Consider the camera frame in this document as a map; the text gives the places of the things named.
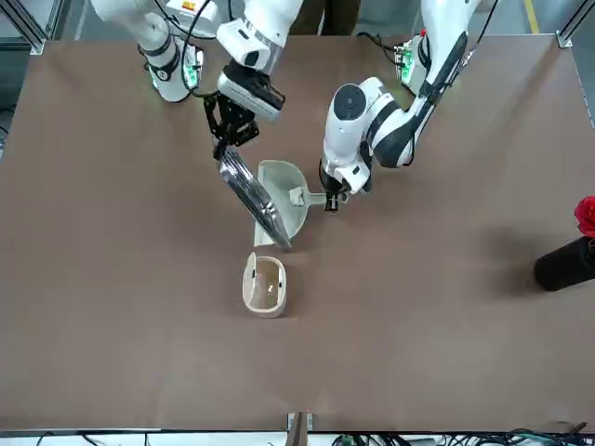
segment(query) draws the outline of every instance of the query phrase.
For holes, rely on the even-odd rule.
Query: wire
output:
[[[372,43],[376,46],[380,46],[383,49],[387,49],[387,50],[393,50],[394,46],[390,46],[390,45],[385,45],[382,43],[382,41],[380,40],[380,36],[376,37],[370,33],[366,33],[366,32],[361,32],[361,33],[357,33],[358,37],[367,37],[368,39],[370,39],[372,41]]]
[[[2,114],[2,113],[12,113],[12,114],[14,114],[16,108],[17,108],[17,104],[9,105],[8,107],[5,107],[5,108],[0,109],[0,114]]]
[[[477,45],[479,45],[479,44],[480,44],[480,42],[481,42],[481,41],[482,41],[482,39],[483,39],[483,35],[485,34],[485,30],[487,30],[487,25],[489,25],[489,24],[490,24],[490,20],[492,19],[492,16],[494,15],[494,11],[496,10],[496,6],[497,6],[497,4],[498,4],[498,1],[499,1],[499,0],[496,0],[496,1],[494,2],[494,4],[492,5],[492,9],[490,9],[490,13],[488,14],[488,16],[487,16],[487,19],[486,19],[486,21],[485,21],[485,24],[483,25],[482,32],[480,33],[480,36],[479,36],[479,38],[477,39],[477,42],[475,43],[475,47],[476,47],[476,48],[477,48]]]
[[[190,32],[188,32],[188,31],[184,30],[181,26],[179,26],[179,20],[176,19],[175,16],[170,16],[169,14],[167,14],[164,7],[162,7],[161,3],[159,3],[159,0],[153,0],[153,2],[157,5],[157,7],[161,11],[161,13],[164,15],[165,20],[167,20],[169,23],[174,25],[174,27],[176,27],[179,31],[184,33],[184,35],[187,35],[189,33],[192,34],[192,30],[189,30]],[[194,35],[194,34],[192,34],[192,37],[194,37],[195,39],[202,39],[202,40],[214,40],[215,39],[215,37],[199,37],[198,35]]]
[[[379,47],[380,49],[382,49],[382,53],[384,54],[384,57],[392,64],[392,65],[396,65],[396,66],[403,66],[402,63],[398,63],[396,60],[394,60],[391,56],[389,51],[394,51],[394,46],[390,46],[390,45],[385,45],[384,42],[382,42],[382,38],[380,37],[379,34],[377,34],[377,36],[375,37],[374,35],[370,34],[370,33],[366,33],[366,32],[361,32],[361,33],[357,33],[358,36],[361,37],[367,37],[368,39],[370,39],[370,41],[376,45],[377,47]]]
[[[475,50],[477,49],[477,47],[479,46],[480,42],[483,39],[483,36],[485,35],[485,31],[487,30],[487,27],[490,24],[490,21],[492,20],[492,16],[494,15],[494,11],[496,10],[496,7],[498,6],[498,2],[499,2],[499,0],[495,0],[494,4],[492,5],[492,9],[490,9],[490,13],[488,14],[487,19],[485,20],[485,23],[483,24],[483,29],[482,29],[482,32],[480,33],[480,36],[477,39],[477,42],[475,42],[475,45],[473,46],[473,48],[471,49],[471,51],[469,52],[469,54],[465,57],[465,60],[463,61],[463,63],[460,63],[459,62],[460,65],[456,69],[455,75],[453,76],[453,78],[451,79],[451,81],[448,82],[448,83],[445,82],[443,85],[440,86],[440,88],[442,88],[443,86],[446,86],[446,87],[453,86],[453,84],[455,83],[455,80],[457,79],[457,77],[463,72],[463,70],[465,69],[465,67],[467,67],[467,64],[469,63],[469,61],[473,57],[473,54],[475,54]]]
[[[48,432],[44,433],[44,434],[43,434],[43,435],[42,435],[42,436],[41,436],[41,437],[40,437],[40,438],[37,440],[37,443],[35,444],[35,446],[39,446],[39,445],[41,444],[41,442],[44,440],[44,438],[45,438],[45,437],[51,437],[51,436],[53,436],[53,435],[54,435],[54,433],[53,433],[53,432],[50,432],[50,431],[48,431]]]
[[[190,92],[190,94],[193,95],[195,98],[207,98],[207,97],[213,95],[213,93],[194,93],[194,90],[197,89],[198,86],[190,88],[188,86],[188,82],[186,82],[186,76],[184,75],[184,61],[186,60],[186,51],[188,50],[188,44],[190,42],[190,37],[191,37],[192,31],[194,30],[194,27],[196,26],[196,22],[198,21],[198,18],[201,17],[201,14],[203,13],[206,6],[210,2],[211,2],[211,0],[205,0],[203,5],[198,9],[196,16],[194,16],[194,19],[192,19],[192,23],[190,25],[190,28],[188,29],[188,32],[186,33],[186,39],[184,40],[184,47],[182,48],[182,61],[181,61],[182,69],[179,72],[181,73],[181,76],[182,76],[182,83],[184,84],[186,89]]]
[[[90,439],[86,434],[81,434],[81,437],[83,437],[83,439],[85,439],[85,441],[87,443],[90,443],[93,446],[99,446],[99,443],[97,443],[96,441]]]

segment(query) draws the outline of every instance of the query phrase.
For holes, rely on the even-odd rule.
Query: dustpan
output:
[[[258,182],[271,196],[284,223],[289,239],[295,237],[306,221],[308,209],[326,205],[325,193],[311,193],[304,174],[294,164],[286,161],[266,160],[258,165]],[[347,195],[341,197],[346,203]],[[265,230],[255,224],[254,245],[274,244]]]

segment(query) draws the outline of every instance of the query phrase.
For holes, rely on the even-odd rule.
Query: brown table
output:
[[[209,84],[227,57],[208,45]],[[318,190],[335,90],[391,77],[377,48],[291,38],[276,125],[242,148]],[[133,44],[32,58],[0,164],[0,428],[508,430],[595,425],[595,285],[535,291],[577,237],[595,150],[572,53],[486,38],[415,164],[311,211],[288,307],[243,307],[253,223],[218,176],[202,104],[164,103]]]

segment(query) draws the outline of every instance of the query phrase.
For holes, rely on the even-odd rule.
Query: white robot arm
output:
[[[164,18],[151,12],[153,0],[91,0],[91,4],[100,19],[120,25],[139,42],[149,62],[153,85],[163,99],[180,102],[189,96],[181,70],[186,70],[188,85],[196,84],[198,70],[186,67],[200,65],[202,53],[192,47],[182,61],[183,42],[172,35]]]
[[[326,121],[320,172],[328,193],[368,190],[372,154],[388,168],[413,161],[419,135],[456,76],[467,47],[469,20],[479,3],[480,0],[421,1],[428,39],[421,45],[426,48],[429,44],[429,70],[408,110],[403,110],[375,77],[360,85],[344,85],[337,91]],[[359,104],[360,98],[365,98],[364,117],[341,119],[337,115],[347,107],[346,103]]]
[[[246,0],[245,18],[219,26],[217,40],[232,61],[218,90],[257,117],[275,121],[285,97],[271,85],[271,72],[303,0]]]

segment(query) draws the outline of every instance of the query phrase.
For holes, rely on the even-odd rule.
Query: red flower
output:
[[[578,219],[578,230],[591,239],[595,238],[595,196],[581,200],[576,207],[575,217]]]

